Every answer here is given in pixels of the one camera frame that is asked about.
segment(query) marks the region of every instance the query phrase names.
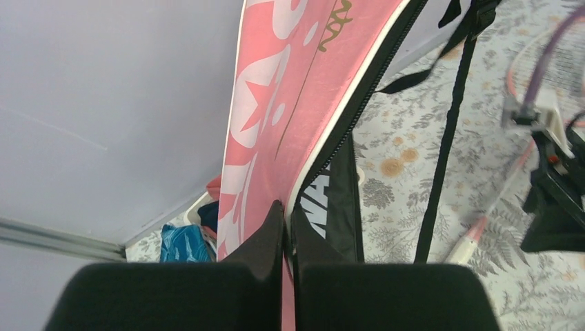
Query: white racket grip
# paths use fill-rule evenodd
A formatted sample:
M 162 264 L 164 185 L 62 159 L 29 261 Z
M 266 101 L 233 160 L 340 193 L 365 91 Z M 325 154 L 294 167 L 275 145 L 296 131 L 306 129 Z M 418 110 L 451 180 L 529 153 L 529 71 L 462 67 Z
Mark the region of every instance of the white racket grip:
M 471 259 L 475 248 L 477 248 L 477 241 L 473 238 L 463 236 L 455 244 L 445 263 L 466 265 L 469 259 Z

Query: white wall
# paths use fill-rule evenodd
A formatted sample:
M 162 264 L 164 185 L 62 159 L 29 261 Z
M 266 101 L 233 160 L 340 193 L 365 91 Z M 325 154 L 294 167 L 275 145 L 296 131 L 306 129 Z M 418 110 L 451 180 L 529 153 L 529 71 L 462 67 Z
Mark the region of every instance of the white wall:
M 3 0 L 0 217 L 115 243 L 221 171 L 242 0 Z
M 0 330 L 42 330 L 69 279 L 91 261 L 0 244 Z

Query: pink bag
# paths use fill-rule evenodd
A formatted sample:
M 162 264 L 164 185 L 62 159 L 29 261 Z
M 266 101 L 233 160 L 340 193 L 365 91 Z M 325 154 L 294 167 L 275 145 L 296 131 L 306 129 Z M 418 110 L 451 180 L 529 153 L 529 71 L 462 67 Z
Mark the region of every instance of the pink bag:
M 274 200 L 290 221 L 311 167 L 313 177 L 327 162 L 317 157 L 321 149 L 346 138 L 345 131 L 332 131 L 346 107 L 362 107 L 364 95 L 354 91 L 407 3 L 245 1 L 221 178 L 218 260 L 259 228 Z M 283 329 L 294 330 L 287 269 L 285 263 Z

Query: black cable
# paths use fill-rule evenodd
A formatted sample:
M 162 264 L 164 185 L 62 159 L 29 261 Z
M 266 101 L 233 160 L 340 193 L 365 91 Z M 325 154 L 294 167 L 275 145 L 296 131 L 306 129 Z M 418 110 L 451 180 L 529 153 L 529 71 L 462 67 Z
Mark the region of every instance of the black cable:
M 581 119 L 581 117 L 585 116 L 585 110 L 582 110 L 580 112 L 578 112 L 575 117 L 573 117 L 573 119 L 571 119 L 570 122 L 568 122 L 566 128 L 565 128 L 565 134 L 568 136 L 568 133 L 571 131 L 571 129 L 573 129 L 573 126 L 575 126 L 575 123 L 577 123 L 577 121 L 579 121 Z

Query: zipper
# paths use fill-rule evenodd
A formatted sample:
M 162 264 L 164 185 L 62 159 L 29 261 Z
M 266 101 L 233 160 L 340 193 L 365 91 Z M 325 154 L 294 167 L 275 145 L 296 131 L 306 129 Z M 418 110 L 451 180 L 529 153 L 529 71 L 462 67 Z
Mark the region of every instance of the zipper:
M 397 20 L 397 22 L 390 29 L 390 31 L 388 31 L 388 34 L 386 35 L 386 38 L 384 39 L 384 41 L 380 45 L 380 49 L 378 49 L 378 52 L 380 52 L 382 50 L 382 48 L 384 48 L 385 43 L 391 42 L 392 38 L 390 38 L 390 36 L 393 34 L 394 31 L 396 31 L 396 29 L 401 30 L 400 35 L 393 43 L 394 45 L 391 48 L 390 52 L 388 53 L 388 56 L 386 56 L 386 58 L 382 60 L 381 66 L 379 67 L 378 71 L 375 73 L 373 79 L 371 80 L 371 83 L 369 85 L 363 87 L 366 89 L 366 93 L 361 98 L 361 101 L 358 103 L 357 110 L 355 111 L 349 124 L 346 125 L 346 129 L 345 129 L 344 133 L 342 134 L 342 136 L 339 139 L 336 139 L 336 142 L 334 143 L 335 147 L 333 148 L 333 151 L 324 160 L 324 162 L 321 162 L 321 166 L 318 168 L 318 170 L 316 172 L 313 170 L 313 167 L 311 167 L 311 169 L 309 170 L 309 173 L 307 174 L 307 177 L 305 177 L 305 180 L 301 186 L 301 191 L 305 190 L 323 172 L 323 170 L 325 170 L 325 168 L 327 168 L 327 166 L 329 166 L 329 163 L 331 163 L 331 160 L 333 160 L 335 155 L 339 152 L 339 149 L 345 143 L 345 141 L 347 140 L 347 138 L 349 137 L 349 135 L 353 131 L 353 128 L 357 124 L 361 114 L 364 112 L 364 109 L 366 109 L 366 106 L 368 105 L 368 102 L 370 101 L 372 95 L 374 94 L 374 92 L 376 92 L 376 87 L 378 86 L 378 83 L 380 82 L 381 78 L 384 76 L 384 73 L 386 73 L 386 69 L 388 69 L 390 62 L 392 62 L 392 60 L 394 59 L 396 52 L 398 52 L 398 49 L 402 45 L 402 42 L 404 41 L 404 39 L 406 38 L 406 36 L 410 32 L 410 29 L 412 28 L 413 24 L 418 19 L 418 16 L 420 15 L 421 11 L 423 10 L 423 8 L 427 2 L 428 2 L 428 0 L 421 0 L 419 3 L 414 5 L 414 8 L 412 8 L 412 7 L 409 8 L 409 5 L 407 5 L 401 14 L 401 16 L 409 17 L 406 24 L 401 26 L 400 24 L 398 24 L 398 20 Z M 378 55 L 379 55 L 379 53 L 374 56 L 374 59 L 372 60 L 372 63 L 370 64 L 370 66 L 372 66 L 374 64 L 374 62 L 377 60 L 376 57 Z M 364 74 L 364 77 L 362 78 L 362 80 L 366 78 L 367 74 L 368 73 L 366 71 L 366 74 Z M 358 89 L 360 89 L 360 86 L 358 86 L 356 88 L 356 91 L 354 91 L 354 95 L 357 94 Z M 353 106 L 350 104 L 351 102 L 352 102 L 352 100 L 350 99 L 344 112 L 347 111 L 348 108 L 351 109 L 351 106 Z M 327 151 L 326 146 L 328 145 L 328 143 L 329 143 L 329 141 L 325 142 L 319 155 L 323 154 L 324 151 Z M 317 155 L 317 159 L 315 160 L 315 163 L 313 164 L 313 166 L 315 164 L 318 164 L 317 161 L 319 160 L 319 155 Z

